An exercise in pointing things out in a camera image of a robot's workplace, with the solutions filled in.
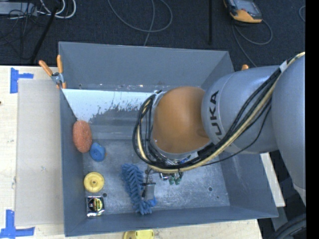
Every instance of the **blue tape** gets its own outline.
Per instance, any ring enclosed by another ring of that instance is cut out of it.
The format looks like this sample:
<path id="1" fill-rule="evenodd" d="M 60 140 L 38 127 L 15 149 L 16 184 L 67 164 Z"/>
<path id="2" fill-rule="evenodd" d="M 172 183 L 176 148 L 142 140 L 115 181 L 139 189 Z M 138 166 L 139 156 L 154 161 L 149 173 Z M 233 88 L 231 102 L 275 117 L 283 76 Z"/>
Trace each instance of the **blue tape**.
<path id="1" fill-rule="evenodd" d="M 5 211 L 5 229 L 1 229 L 0 238 L 15 239 L 15 237 L 29 237 L 34 234 L 34 228 L 15 229 L 14 226 L 14 211 Z"/>
<path id="2" fill-rule="evenodd" d="M 19 71 L 15 68 L 11 67 L 11 80 L 10 80 L 10 93 L 17 93 L 18 92 L 18 79 L 25 78 L 25 79 L 33 79 L 33 74 L 24 73 L 19 74 Z"/>

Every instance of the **orange sponge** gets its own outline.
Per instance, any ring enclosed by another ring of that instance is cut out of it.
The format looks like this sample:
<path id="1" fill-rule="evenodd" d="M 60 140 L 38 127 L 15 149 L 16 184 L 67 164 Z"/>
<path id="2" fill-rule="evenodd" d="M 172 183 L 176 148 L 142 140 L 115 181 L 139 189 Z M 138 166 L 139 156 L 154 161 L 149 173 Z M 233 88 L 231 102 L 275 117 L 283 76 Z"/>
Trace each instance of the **orange sponge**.
<path id="1" fill-rule="evenodd" d="M 84 120 L 78 120 L 73 125 L 73 142 L 78 151 L 88 152 L 92 145 L 90 125 Z"/>

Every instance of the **wooden table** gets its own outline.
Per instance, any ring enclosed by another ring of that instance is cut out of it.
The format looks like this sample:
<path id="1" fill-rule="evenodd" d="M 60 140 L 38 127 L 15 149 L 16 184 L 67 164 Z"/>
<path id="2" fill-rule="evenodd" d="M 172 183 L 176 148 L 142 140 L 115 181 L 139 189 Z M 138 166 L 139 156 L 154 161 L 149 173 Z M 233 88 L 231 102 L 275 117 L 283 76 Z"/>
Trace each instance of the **wooden table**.
<path id="1" fill-rule="evenodd" d="M 32 73 L 34 79 L 48 79 L 41 67 L 0 66 L 0 229 L 5 227 L 5 210 L 15 209 L 15 173 L 17 142 L 18 93 L 10 94 L 10 69 L 19 73 Z M 265 153 L 264 165 L 272 187 L 277 207 L 284 206 L 279 184 Z M 257 220 L 233 221 L 176 228 L 154 229 L 156 239 L 262 239 Z M 81 239 L 121 239 L 124 233 L 81 236 Z M 63 224 L 42 224 L 35 226 L 34 236 L 28 238 L 65 238 Z"/>

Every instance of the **orange handle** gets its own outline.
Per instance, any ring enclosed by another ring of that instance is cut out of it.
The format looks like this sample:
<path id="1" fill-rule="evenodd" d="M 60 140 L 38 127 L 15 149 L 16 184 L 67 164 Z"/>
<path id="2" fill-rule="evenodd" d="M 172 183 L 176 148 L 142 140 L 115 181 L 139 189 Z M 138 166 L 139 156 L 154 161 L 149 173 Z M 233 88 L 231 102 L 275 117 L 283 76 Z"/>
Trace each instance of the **orange handle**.
<path id="1" fill-rule="evenodd" d="M 63 66 L 62 66 L 62 60 L 61 60 L 61 55 L 57 55 L 56 57 L 56 63 L 58 65 L 58 70 L 59 70 L 59 73 L 63 73 Z"/>
<path id="2" fill-rule="evenodd" d="M 53 75 L 52 70 L 48 67 L 48 65 L 43 60 L 39 60 L 39 65 L 45 70 L 48 76 L 51 77 Z"/>

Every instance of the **electronic device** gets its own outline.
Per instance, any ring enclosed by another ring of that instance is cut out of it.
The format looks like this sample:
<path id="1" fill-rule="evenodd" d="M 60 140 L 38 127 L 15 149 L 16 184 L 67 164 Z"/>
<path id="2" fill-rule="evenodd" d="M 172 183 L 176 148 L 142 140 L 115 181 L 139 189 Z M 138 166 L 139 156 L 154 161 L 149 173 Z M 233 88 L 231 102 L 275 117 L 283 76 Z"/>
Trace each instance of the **electronic device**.
<path id="1" fill-rule="evenodd" d="M 260 23 L 262 14 L 252 0 L 223 0 L 230 16 L 241 22 Z"/>

